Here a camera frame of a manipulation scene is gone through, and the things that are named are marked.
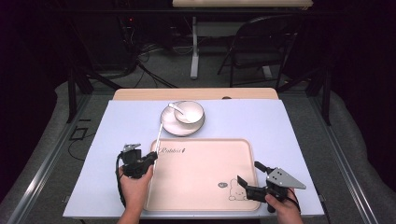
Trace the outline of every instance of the white plate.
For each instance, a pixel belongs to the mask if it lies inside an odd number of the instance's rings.
[[[174,102],[174,105],[178,105],[183,101]],[[167,106],[161,113],[161,122],[163,123],[163,128],[174,135],[177,136],[188,136],[192,133],[198,131],[205,122],[205,114],[202,119],[193,124],[183,124],[177,120],[175,116],[175,109]]]

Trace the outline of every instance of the handheld controller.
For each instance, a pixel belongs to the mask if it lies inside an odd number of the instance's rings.
[[[152,151],[147,156],[142,157],[142,150],[138,149],[140,144],[125,145],[123,151],[117,157],[116,162],[116,176],[119,187],[120,199],[122,204],[125,206],[125,199],[122,194],[120,185],[119,175],[119,161],[122,159],[122,171],[123,174],[134,179],[141,178],[147,171],[150,165],[158,159],[157,152]]]
[[[268,176],[265,180],[267,186],[263,188],[252,187],[248,185],[248,182],[245,181],[242,177],[238,176],[237,181],[238,184],[245,189],[247,193],[247,198],[253,201],[267,203],[265,201],[265,195],[271,194],[280,202],[284,200],[291,200],[288,197],[288,188],[297,188],[297,189],[305,189],[306,186],[302,184],[300,181],[289,175],[286,171],[280,168],[270,168],[266,167],[258,161],[254,162],[254,166],[260,171],[267,173]],[[298,202],[291,200],[300,211],[300,206]],[[267,210],[269,213],[274,213],[275,208],[268,204]]]

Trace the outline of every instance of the human arm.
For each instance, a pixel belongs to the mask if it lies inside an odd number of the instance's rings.
[[[288,197],[296,201],[294,195],[294,189],[288,190]],[[298,210],[297,206],[290,202],[289,200],[285,200],[284,202],[278,201],[274,196],[271,194],[265,195],[265,201],[268,204],[272,205],[277,213],[277,222],[279,224],[302,224],[303,220],[300,216],[300,211]]]
[[[119,175],[126,204],[118,223],[137,224],[149,193],[149,181],[153,175],[153,166],[150,165],[146,174],[139,179],[124,176],[122,167],[119,168]]]

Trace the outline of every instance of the beige tray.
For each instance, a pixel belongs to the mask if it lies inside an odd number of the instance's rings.
[[[237,184],[257,177],[245,139],[161,139],[145,209],[149,211],[253,211]]]

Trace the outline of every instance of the table surface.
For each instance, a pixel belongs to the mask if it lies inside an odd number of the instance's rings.
[[[174,7],[311,7],[311,0],[173,0]]]
[[[233,99],[221,100],[223,97]],[[204,126],[190,138],[248,140],[255,161],[269,167],[279,166],[306,185],[306,189],[296,190],[303,216],[324,214],[286,109],[276,92],[265,88],[202,88],[118,90],[108,103],[64,217],[120,217],[123,207],[114,175],[117,155],[124,144],[136,141],[142,144],[142,154],[149,153],[149,146],[157,138],[161,112],[168,103],[179,100],[195,100],[205,109]],[[176,137],[163,131],[161,139],[165,138]],[[265,186],[265,177],[265,173],[257,172],[260,187]],[[261,218],[273,215],[262,203],[257,210],[248,212],[144,210],[141,217]]]

